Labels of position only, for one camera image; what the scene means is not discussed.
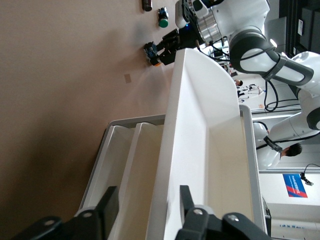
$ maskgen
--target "black hair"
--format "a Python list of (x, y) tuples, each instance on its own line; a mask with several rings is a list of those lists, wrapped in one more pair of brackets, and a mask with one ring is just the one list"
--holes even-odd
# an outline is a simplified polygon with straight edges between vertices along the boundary
[(302, 152), (302, 146), (300, 143), (293, 144), (289, 147), (289, 149), (285, 152), (285, 155), (288, 157), (294, 157), (299, 155)]

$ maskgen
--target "white label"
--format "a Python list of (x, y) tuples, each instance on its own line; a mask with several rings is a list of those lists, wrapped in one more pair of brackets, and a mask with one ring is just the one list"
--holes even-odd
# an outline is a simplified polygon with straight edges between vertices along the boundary
[(299, 20), (298, 20), (298, 34), (299, 34), (300, 36), (302, 36), (303, 27), (304, 27), (304, 22), (299, 19)]

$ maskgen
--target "black cylindrical object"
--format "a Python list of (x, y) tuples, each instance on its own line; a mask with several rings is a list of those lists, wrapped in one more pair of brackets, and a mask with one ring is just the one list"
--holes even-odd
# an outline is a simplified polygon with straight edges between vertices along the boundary
[(152, 0), (142, 0), (142, 9), (150, 12), (152, 10)]

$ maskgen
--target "blue sign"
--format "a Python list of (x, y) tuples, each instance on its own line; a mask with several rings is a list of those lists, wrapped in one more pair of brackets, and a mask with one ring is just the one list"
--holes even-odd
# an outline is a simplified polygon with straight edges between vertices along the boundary
[(289, 197), (307, 198), (305, 187), (299, 174), (283, 174), (286, 190)]

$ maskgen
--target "green cap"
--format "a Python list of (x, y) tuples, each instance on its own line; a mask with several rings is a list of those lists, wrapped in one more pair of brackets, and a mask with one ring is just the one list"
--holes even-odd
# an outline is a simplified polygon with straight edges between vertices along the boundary
[(168, 22), (168, 20), (165, 19), (165, 18), (163, 18), (163, 19), (161, 19), (161, 20), (159, 21), (159, 26), (160, 26), (161, 28), (166, 28), (166, 27), (168, 26), (168, 24), (169, 24), (169, 22)]

